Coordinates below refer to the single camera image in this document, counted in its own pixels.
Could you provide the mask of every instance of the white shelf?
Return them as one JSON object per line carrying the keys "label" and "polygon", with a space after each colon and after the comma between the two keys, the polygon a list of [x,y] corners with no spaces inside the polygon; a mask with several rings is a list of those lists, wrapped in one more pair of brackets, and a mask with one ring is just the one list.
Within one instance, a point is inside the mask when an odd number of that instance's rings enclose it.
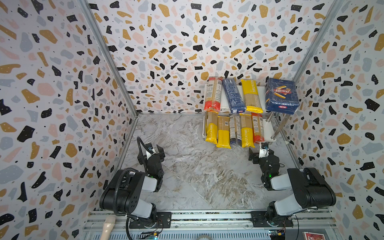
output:
{"label": "white shelf", "polygon": [[[204,86],[204,99],[205,99],[205,96],[207,94],[207,85],[208,84],[206,84]],[[244,101],[243,87],[237,85],[237,89],[239,89],[240,96]],[[265,109],[265,87],[257,86],[257,91],[259,93],[259,99],[260,99],[260,104],[262,106],[263,113],[266,113],[265,112],[266,111],[266,109]],[[229,109],[229,104],[228,104],[227,96],[225,95],[224,88],[222,88],[222,91],[221,91],[220,112],[222,112],[222,113],[230,113],[231,112],[231,110]]]}
{"label": "white shelf", "polygon": [[[266,119],[263,119],[263,127],[264,127],[264,141],[265,142],[275,142],[276,139],[272,140],[272,136],[274,135],[275,131],[273,130],[273,126],[271,122],[266,122]],[[207,135],[205,134],[205,117],[203,121],[203,139],[207,138]]]}

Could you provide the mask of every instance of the rigatoni box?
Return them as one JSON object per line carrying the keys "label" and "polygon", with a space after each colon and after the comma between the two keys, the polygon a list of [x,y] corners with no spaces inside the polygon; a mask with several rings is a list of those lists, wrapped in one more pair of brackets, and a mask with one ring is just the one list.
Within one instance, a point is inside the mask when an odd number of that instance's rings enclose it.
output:
{"label": "rigatoni box", "polygon": [[294,114],[299,104],[295,82],[269,78],[265,87],[267,111]]}

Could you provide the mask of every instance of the patterned wall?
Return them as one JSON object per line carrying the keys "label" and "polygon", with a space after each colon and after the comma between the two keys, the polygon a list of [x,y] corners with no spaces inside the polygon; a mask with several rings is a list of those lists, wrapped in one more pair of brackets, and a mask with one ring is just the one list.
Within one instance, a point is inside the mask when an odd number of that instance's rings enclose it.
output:
{"label": "patterned wall", "polygon": [[0,238],[79,239],[130,113],[77,2],[0,7]]}
{"label": "patterned wall", "polygon": [[345,239],[384,238],[384,1],[345,1],[297,85],[286,124],[301,164],[337,196]]}
{"label": "patterned wall", "polygon": [[138,112],[201,112],[208,76],[291,79],[333,1],[89,0]]}

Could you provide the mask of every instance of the marble surface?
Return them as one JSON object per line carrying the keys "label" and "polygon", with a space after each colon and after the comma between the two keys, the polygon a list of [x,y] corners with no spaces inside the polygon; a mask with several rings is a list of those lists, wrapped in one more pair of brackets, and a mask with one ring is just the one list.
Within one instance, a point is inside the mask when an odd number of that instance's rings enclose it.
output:
{"label": "marble surface", "polygon": [[[265,209],[291,190],[268,191],[260,167],[248,161],[248,148],[217,148],[202,138],[203,115],[140,115],[122,168],[144,171],[137,161],[136,138],[164,148],[165,172],[159,192],[141,199],[163,210]],[[287,168],[295,167],[281,135],[270,148]]]}

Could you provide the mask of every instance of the blue barilla box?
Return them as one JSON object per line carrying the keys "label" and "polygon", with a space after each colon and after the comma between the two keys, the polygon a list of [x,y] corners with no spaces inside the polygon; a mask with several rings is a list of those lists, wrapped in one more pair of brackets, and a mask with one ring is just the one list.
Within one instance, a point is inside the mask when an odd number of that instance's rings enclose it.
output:
{"label": "blue barilla box", "polygon": [[300,105],[295,82],[269,78],[265,87],[267,111],[294,114]]}

